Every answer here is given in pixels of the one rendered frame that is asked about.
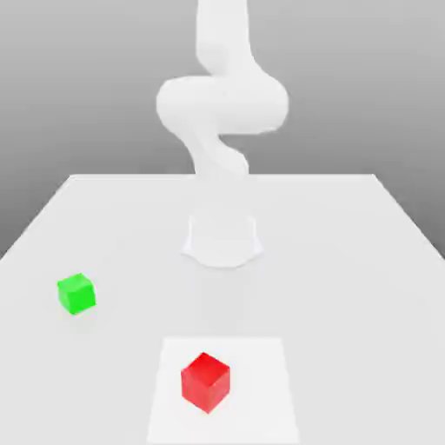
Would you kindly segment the small red cube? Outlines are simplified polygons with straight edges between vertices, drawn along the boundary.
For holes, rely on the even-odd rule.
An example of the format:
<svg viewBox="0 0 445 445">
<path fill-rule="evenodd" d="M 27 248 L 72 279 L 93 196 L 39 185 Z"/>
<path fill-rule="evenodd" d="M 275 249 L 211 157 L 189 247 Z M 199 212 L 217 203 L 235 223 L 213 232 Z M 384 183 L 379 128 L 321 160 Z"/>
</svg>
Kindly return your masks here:
<svg viewBox="0 0 445 445">
<path fill-rule="evenodd" d="M 209 414 L 230 392 L 230 367 L 202 352 L 181 370 L 182 397 Z"/>
</svg>

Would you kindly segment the small green cube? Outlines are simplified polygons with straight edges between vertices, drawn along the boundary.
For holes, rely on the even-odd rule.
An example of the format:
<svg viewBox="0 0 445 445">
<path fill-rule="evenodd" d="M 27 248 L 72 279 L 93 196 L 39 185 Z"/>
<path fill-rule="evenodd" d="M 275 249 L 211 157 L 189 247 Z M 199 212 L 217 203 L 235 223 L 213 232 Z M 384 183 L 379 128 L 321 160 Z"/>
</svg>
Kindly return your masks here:
<svg viewBox="0 0 445 445">
<path fill-rule="evenodd" d="M 58 281 L 57 290 L 60 303 L 72 315 L 96 305 L 93 283 L 82 273 Z"/>
</svg>

